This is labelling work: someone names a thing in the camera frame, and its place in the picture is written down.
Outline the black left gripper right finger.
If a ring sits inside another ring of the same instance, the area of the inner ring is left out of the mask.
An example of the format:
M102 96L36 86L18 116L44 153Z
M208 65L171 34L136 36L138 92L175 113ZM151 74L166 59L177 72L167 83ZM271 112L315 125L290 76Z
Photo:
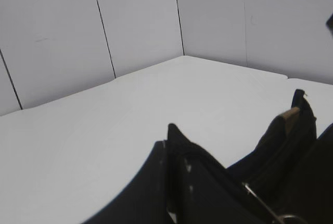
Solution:
M283 196L284 214L308 223L332 223L332 126L301 160Z

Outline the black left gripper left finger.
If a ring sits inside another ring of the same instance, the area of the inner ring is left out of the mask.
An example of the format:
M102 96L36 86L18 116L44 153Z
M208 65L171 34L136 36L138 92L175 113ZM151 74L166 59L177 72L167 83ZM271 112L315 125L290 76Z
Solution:
M88 223L246 223L238 191L204 148L170 124L145 163Z

